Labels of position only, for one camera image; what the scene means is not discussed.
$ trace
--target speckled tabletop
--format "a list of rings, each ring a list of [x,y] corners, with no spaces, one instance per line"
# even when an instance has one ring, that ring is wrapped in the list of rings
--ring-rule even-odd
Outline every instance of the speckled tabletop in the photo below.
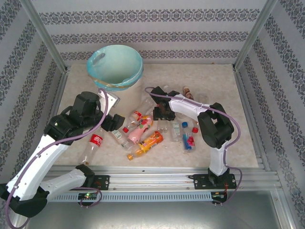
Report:
[[[258,167],[249,129],[245,119],[242,103],[235,83],[232,66],[201,64],[145,64],[143,88],[168,84],[178,92],[187,85],[194,96],[201,92],[208,98],[208,103],[218,102],[225,111],[237,120],[242,135],[240,140],[229,148],[227,163],[236,167]],[[71,67],[67,84],[61,100],[59,113],[67,106],[73,105],[75,96],[82,91],[97,93],[97,87],[88,77],[85,64],[74,64]],[[146,133],[146,137],[157,128],[154,122]],[[183,153],[182,142],[171,142],[170,133],[165,133],[164,141],[151,149],[146,155],[129,161],[127,152],[105,133],[104,142],[93,159],[92,165],[100,166],[134,166],[134,167],[208,167],[210,164],[210,148],[195,136],[196,150]],[[56,165],[77,165],[78,158],[89,139],[85,137],[75,141],[55,162]]]

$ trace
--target enclosure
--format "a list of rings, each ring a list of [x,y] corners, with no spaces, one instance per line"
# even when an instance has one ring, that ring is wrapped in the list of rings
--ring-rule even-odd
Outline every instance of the enclosure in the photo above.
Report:
[[[205,197],[211,190],[196,190],[188,178],[209,167],[202,139],[188,157],[165,139],[152,154],[128,161],[105,137],[90,166],[110,176],[102,203],[86,212],[76,204],[78,191],[63,193],[26,228],[305,228],[304,0],[0,4],[0,183],[21,170],[51,117],[82,91],[97,93],[86,62],[107,45],[139,52],[143,89],[168,84],[181,92],[188,85],[221,103],[242,130],[227,156],[243,171],[228,206],[214,208]],[[74,169],[88,139],[75,141],[45,179]],[[5,204],[1,199],[1,228],[8,227]],[[11,220],[24,218],[11,212]]]

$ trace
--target blue bucket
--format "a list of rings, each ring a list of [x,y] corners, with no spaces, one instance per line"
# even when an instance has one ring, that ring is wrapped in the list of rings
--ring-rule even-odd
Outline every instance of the blue bucket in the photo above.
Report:
[[[93,53],[87,61],[87,72],[99,88],[123,91],[142,77],[143,60],[129,46],[109,45]]]

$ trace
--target blue bottle cap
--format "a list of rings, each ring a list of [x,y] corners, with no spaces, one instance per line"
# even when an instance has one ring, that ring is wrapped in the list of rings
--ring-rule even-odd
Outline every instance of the blue bottle cap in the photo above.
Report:
[[[186,128],[187,126],[188,126],[187,122],[183,122],[183,123],[182,123],[182,127],[183,127],[183,128]]]

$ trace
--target coca-cola bottle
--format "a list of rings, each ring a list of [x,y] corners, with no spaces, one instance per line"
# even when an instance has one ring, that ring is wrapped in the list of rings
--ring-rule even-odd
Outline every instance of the coca-cola bottle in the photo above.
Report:
[[[96,151],[98,150],[98,148],[101,146],[101,144],[103,142],[103,132],[104,132],[103,129],[99,128],[91,136],[84,152],[79,157],[80,164],[85,164],[88,166],[92,163],[92,159],[93,159]]]

